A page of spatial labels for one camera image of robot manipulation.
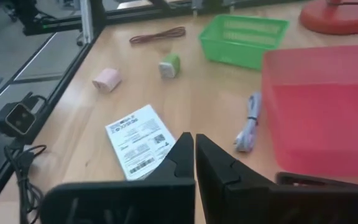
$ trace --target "brown cable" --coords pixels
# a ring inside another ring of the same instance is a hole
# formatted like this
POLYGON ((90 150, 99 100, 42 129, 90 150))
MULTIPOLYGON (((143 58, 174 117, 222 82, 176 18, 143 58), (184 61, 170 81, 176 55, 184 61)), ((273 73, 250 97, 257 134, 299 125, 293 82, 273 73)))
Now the brown cable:
POLYGON ((129 40, 131 44, 143 44, 153 40, 168 39, 174 37, 182 37, 186 34, 185 27, 176 27, 164 32, 152 35, 139 35, 129 40))

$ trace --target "pink eraser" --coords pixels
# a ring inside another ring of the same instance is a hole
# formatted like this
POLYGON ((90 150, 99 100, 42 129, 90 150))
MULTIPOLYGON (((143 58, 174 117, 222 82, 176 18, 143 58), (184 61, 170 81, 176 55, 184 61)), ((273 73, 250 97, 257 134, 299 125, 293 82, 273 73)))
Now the pink eraser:
POLYGON ((109 93, 121 82, 119 72, 112 68, 105 68, 94 80, 93 85, 103 93, 109 93))

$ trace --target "white paper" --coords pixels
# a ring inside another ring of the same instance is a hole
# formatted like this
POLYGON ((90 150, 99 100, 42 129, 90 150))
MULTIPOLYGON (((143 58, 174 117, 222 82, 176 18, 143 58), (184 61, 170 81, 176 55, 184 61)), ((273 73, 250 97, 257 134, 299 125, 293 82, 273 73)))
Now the white paper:
POLYGON ((150 105, 107 125, 106 131, 127 180, 147 177, 175 144, 150 105))

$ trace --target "red lamp base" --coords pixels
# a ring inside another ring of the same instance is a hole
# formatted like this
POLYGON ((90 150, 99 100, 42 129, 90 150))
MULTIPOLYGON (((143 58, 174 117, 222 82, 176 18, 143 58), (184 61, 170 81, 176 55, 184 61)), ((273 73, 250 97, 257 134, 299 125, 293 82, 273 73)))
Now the red lamp base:
POLYGON ((303 26, 315 32, 358 34, 358 6, 330 6, 326 0, 314 0, 302 9, 299 20, 303 26))

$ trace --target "green plastic basket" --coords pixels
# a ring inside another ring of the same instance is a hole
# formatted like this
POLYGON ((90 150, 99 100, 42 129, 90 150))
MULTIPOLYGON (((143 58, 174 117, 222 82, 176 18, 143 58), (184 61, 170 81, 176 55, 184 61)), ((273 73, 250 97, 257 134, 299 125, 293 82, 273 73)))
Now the green plastic basket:
POLYGON ((199 36, 205 57, 260 70, 263 55, 276 49, 288 21, 246 16, 216 16, 199 36))

